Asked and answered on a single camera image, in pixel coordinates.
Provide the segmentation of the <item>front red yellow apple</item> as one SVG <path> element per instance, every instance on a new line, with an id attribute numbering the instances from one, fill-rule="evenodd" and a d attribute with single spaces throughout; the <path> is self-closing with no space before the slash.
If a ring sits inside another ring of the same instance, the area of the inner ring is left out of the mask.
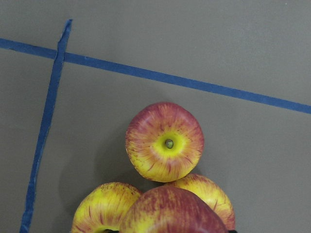
<path id="1" fill-rule="evenodd" d="M 126 152 L 136 171 L 161 183 L 189 174 L 201 158 L 204 143 L 197 119 L 172 102 L 145 107 L 132 119 L 125 134 Z"/>

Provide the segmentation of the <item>left red yellow apple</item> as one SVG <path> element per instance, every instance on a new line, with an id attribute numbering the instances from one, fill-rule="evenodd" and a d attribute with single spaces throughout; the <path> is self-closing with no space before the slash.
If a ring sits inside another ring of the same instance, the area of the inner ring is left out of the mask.
<path id="1" fill-rule="evenodd" d="M 206 176 L 191 173 L 165 185 L 186 189 L 196 194 L 221 218 L 229 231 L 236 229 L 233 204 L 227 194 Z"/>

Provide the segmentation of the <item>red yellow apple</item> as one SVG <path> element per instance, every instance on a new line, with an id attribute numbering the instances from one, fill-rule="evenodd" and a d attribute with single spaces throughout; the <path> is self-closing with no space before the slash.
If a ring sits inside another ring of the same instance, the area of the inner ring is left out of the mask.
<path id="1" fill-rule="evenodd" d="M 88 194 L 75 211 L 72 233 L 109 233 L 120 224 L 142 192 L 127 183 L 101 184 Z"/>
<path id="2" fill-rule="evenodd" d="M 126 152 L 136 171 L 161 183 L 189 174 L 201 158 L 204 143 L 197 119 L 172 102 L 145 107 L 132 119 L 125 134 Z"/>
<path id="3" fill-rule="evenodd" d="M 186 189 L 196 194 L 221 218 L 229 231 L 236 229 L 233 204 L 227 194 L 206 176 L 191 173 L 165 185 Z"/>

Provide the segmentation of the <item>rear red yellow apple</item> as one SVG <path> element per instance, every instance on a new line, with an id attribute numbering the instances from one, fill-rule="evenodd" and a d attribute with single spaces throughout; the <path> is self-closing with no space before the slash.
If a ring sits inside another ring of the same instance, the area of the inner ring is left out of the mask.
<path id="1" fill-rule="evenodd" d="M 72 233 L 109 233 L 120 224 L 142 192 L 127 183 L 101 184 L 88 194 L 75 211 Z"/>

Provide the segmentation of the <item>lone red apple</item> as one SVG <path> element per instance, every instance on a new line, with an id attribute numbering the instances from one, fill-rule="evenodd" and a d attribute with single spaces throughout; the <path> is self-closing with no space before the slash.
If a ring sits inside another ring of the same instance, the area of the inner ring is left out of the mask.
<path id="1" fill-rule="evenodd" d="M 131 206 L 120 225 L 121 233 L 226 233 L 217 214 L 194 193 L 160 186 Z"/>

